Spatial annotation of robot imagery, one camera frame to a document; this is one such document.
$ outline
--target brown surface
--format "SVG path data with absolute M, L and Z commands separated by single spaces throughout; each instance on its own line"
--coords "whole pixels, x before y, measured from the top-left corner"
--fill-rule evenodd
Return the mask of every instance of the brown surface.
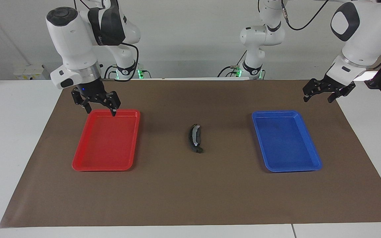
M 336 102 L 326 94 L 303 102 L 305 83 L 106 83 L 122 108 L 142 113 L 129 172 L 71 168 L 87 116 L 64 90 L 0 227 L 381 221 L 381 178 Z M 322 170 L 268 172 L 251 120 L 256 110 L 299 111 Z M 194 123 L 204 154 L 189 148 Z

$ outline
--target white backdrop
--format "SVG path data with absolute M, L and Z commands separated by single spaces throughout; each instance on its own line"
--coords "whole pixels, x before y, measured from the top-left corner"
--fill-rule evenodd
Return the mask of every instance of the white backdrop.
M 235 64 L 245 51 L 240 31 L 261 24 L 257 0 L 119 0 L 128 19 L 142 32 L 137 44 L 141 63 L 153 77 L 210 77 Z M 77 1 L 79 9 L 85 9 Z M 289 19 L 303 26 L 322 5 L 311 0 L 290 1 Z M 0 80 L 12 79 L 13 65 L 44 64 L 53 70 L 61 63 L 45 16 L 73 0 L 0 0 Z M 330 30 L 330 19 L 340 3 L 329 2 L 302 31 L 283 21 L 286 39 L 264 47 L 267 79 L 322 77 L 340 53 L 340 42 Z M 109 52 L 95 47 L 100 63 L 114 63 Z

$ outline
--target white wall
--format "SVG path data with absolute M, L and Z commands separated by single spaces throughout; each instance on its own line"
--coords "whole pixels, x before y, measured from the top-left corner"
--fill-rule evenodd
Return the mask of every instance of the white wall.
M 223 67 L 235 64 L 245 51 L 239 41 L 241 29 L 261 24 L 257 0 L 119 2 L 128 19 L 141 29 L 142 40 L 137 44 L 140 59 L 153 77 L 216 76 Z M 77 4 L 85 9 L 79 1 Z M 302 26 L 321 5 L 311 0 L 290 1 L 287 9 L 291 24 Z M 12 79 L 13 64 L 43 63 L 49 70 L 61 65 L 45 24 L 47 12 L 58 6 L 73 6 L 73 1 L 0 0 L 0 79 Z M 292 31 L 283 24 L 285 42 L 264 48 L 266 78 L 322 77 L 343 46 L 330 30 L 330 19 L 339 6 L 327 3 L 302 31 Z M 113 63 L 107 50 L 95 47 L 95 52 L 100 63 Z

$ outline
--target tray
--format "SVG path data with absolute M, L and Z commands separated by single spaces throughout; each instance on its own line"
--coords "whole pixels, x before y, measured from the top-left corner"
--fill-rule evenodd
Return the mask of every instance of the tray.
M 252 113 L 263 160 L 272 172 L 314 171 L 322 162 L 302 116 L 294 111 Z
M 135 155 L 140 112 L 93 110 L 80 137 L 73 169 L 77 171 L 125 171 Z

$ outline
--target white electrical box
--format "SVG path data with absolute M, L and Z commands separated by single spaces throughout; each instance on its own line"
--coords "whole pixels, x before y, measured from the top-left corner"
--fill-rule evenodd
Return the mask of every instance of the white electrical box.
M 14 77 L 17 80 L 50 80 L 50 74 L 43 65 L 32 64 L 24 68 L 14 70 Z

